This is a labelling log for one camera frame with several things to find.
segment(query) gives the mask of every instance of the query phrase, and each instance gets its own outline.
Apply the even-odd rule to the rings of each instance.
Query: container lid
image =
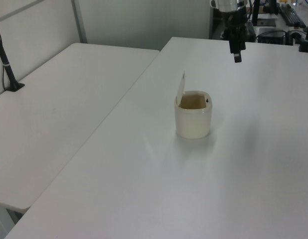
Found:
[[[180,81],[177,95],[176,95],[176,104],[179,106],[180,101],[182,100],[183,94],[184,94],[184,87],[185,87],[185,72],[183,74],[183,78]]]

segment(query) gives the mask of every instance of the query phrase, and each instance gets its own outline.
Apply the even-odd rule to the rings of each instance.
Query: computer equipment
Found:
[[[303,20],[297,15],[296,11],[289,4],[282,4],[279,7],[280,14],[286,22],[287,26],[306,27]]]
[[[282,29],[260,28],[258,35],[258,43],[266,44],[284,44],[285,33]]]

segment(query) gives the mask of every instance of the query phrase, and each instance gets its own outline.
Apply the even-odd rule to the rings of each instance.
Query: keyboard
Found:
[[[289,4],[281,5],[279,7],[279,12],[285,20],[287,26],[295,26],[296,24],[296,26],[298,25],[301,28],[306,27],[303,20],[301,20],[296,11]]]

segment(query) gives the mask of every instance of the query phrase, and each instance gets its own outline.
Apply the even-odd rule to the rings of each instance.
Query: table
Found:
[[[0,206],[24,213],[157,54],[73,44],[0,95]]]
[[[175,134],[184,71],[213,100],[198,140]],[[308,54],[172,38],[6,237],[36,238],[308,238]]]

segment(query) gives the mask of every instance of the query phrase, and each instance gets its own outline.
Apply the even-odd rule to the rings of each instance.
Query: cup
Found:
[[[203,91],[185,91],[177,104],[175,98],[176,133],[184,138],[208,135],[212,118],[212,99]]]

